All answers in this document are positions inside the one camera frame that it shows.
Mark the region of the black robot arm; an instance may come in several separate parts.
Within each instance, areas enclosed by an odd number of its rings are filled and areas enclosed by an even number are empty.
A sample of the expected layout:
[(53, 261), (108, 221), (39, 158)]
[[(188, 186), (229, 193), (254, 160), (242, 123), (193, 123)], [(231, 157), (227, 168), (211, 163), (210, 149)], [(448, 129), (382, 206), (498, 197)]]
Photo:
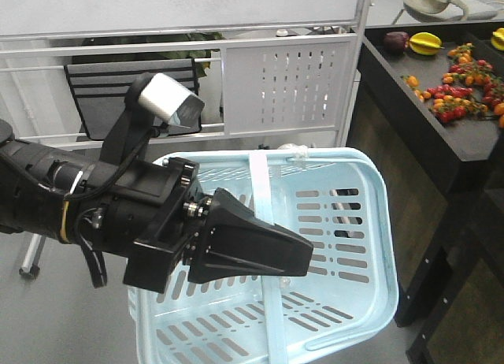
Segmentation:
[(302, 277), (313, 245), (260, 220), (230, 192), (211, 195), (198, 164), (139, 158), (138, 143), (119, 164), (18, 140), (1, 125), (1, 230), (33, 232), (81, 248), (95, 287), (104, 254), (126, 258), (126, 285), (162, 293), (179, 264), (192, 283), (234, 276)]

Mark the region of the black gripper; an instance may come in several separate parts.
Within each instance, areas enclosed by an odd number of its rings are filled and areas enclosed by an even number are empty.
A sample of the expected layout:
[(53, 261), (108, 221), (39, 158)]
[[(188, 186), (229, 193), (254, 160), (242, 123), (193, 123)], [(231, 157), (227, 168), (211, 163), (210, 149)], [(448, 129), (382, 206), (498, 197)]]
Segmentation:
[[(65, 233), (80, 246), (94, 287), (108, 281), (105, 253), (126, 258), (124, 284), (157, 293), (165, 291), (186, 252), (191, 283), (308, 273), (310, 241), (255, 217), (223, 188), (209, 201), (198, 170), (197, 163), (178, 157), (164, 166), (134, 161), (66, 203)], [(190, 208), (208, 204), (199, 228)]]

